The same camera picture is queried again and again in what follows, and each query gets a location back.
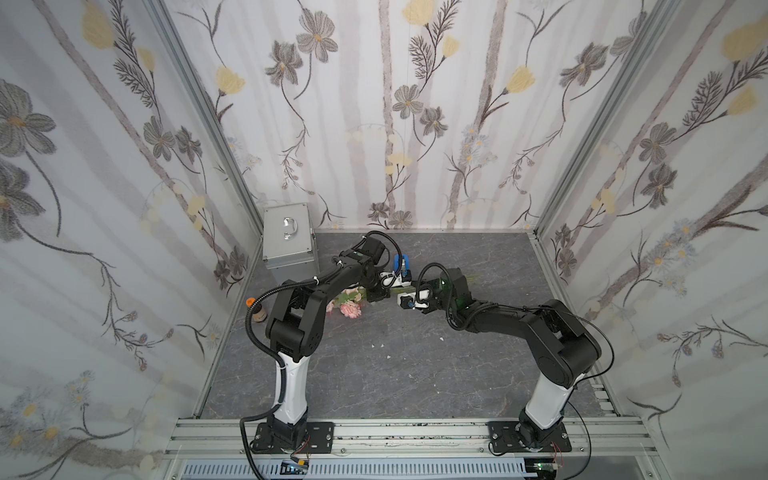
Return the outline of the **artificial flower bouquet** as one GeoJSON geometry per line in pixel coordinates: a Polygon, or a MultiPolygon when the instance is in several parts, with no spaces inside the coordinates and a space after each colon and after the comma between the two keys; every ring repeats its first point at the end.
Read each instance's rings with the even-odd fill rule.
{"type": "MultiPolygon", "coordinates": [[[[392,288],[390,294],[397,297],[399,293],[413,290],[416,290],[415,280],[412,280],[409,287],[392,288]]],[[[365,289],[362,286],[354,286],[344,290],[326,305],[326,315],[329,316],[334,311],[338,311],[346,318],[356,319],[362,315],[362,308],[368,303],[373,302],[366,301],[365,289]]]]}

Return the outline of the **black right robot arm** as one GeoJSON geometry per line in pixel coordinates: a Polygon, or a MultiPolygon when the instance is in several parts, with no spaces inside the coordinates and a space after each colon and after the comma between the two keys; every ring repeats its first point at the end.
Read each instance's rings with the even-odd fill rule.
{"type": "Polygon", "coordinates": [[[599,342],[562,301],[525,307],[479,300],[460,269],[438,262],[419,272],[412,307],[425,314],[442,311],[455,331],[501,334],[526,342],[539,369],[515,427],[515,438],[526,450],[550,443],[574,389],[602,356],[599,342]]]}

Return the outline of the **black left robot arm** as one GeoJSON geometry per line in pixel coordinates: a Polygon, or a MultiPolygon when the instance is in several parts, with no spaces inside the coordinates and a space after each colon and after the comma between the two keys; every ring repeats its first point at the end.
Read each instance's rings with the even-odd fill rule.
{"type": "Polygon", "coordinates": [[[264,292],[247,308],[244,331],[250,342],[276,364],[275,400],[269,410],[239,420],[238,426],[247,462],[255,478],[263,477],[257,466],[254,440],[246,425],[264,419],[271,434],[270,445],[299,451],[308,443],[307,378],[309,359],[323,337],[328,304],[343,291],[361,286],[379,301],[390,296],[382,283],[382,255],[394,262],[399,275],[404,254],[390,235],[369,231],[358,243],[342,251],[332,269],[318,276],[282,284],[264,292]]]}

